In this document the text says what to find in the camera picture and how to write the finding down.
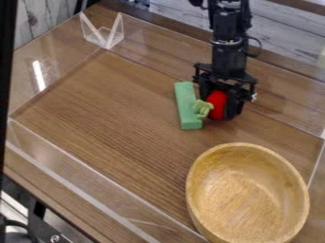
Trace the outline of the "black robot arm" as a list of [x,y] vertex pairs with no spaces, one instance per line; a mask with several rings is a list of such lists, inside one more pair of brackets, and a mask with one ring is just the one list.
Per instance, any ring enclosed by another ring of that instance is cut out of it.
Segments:
[[246,72],[249,52],[248,29],[252,27],[249,0],[189,0],[209,11],[213,30],[213,58],[209,64],[196,63],[193,81],[200,86],[200,98],[213,108],[209,118],[229,121],[242,112],[246,102],[257,98],[258,79]]

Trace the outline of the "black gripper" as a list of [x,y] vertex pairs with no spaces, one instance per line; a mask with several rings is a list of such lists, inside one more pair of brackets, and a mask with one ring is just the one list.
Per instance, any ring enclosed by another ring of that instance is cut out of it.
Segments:
[[213,62],[196,63],[193,81],[200,86],[200,97],[206,101],[216,91],[225,91],[225,120],[241,114],[245,101],[256,99],[258,80],[246,73],[249,40],[237,43],[213,42]]

